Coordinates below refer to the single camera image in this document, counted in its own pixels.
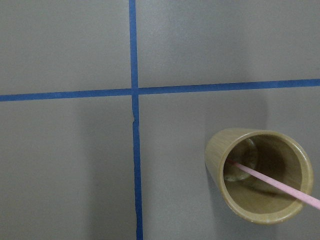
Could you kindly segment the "tan bamboo cup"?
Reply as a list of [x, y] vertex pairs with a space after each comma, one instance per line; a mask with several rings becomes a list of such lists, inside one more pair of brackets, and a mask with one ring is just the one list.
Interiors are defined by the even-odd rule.
[[239, 169], [239, 163], [276, 181], [311, 194], [314, 173], [305, 150], [292, 138], [271, 130], [226, 128], [205, 148], [205, 166], [230, 207], [241, 218], [262, 225], [284, 222], [304, 203]]

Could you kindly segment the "pink chopstick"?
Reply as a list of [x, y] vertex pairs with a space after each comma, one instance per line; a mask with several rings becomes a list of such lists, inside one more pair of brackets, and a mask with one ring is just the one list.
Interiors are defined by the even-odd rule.
[[238, 169], [244, 171], [245, 173], [277, 188], [278, 190], [281, 190], [282, 192], [304, 202], [305, 204], [310, 205], [310, 206], [316, 208], [317, 210], [320, 209], [320, 200], [319, 199], [312, 197], [312, 196], [310, 196], [300, 190], [297, 190], [289, 185], [286, 185], [278, 180], [275, 180], [275, 179], [273, 179], [263, 173], [260, 173], [252, 168], [249, 168], [249, 167], [244, 166], [238, 162], [235, 162], [231, 159], [226, 159], [226, 162], [231, 164], [232, 166], [235, 166]]

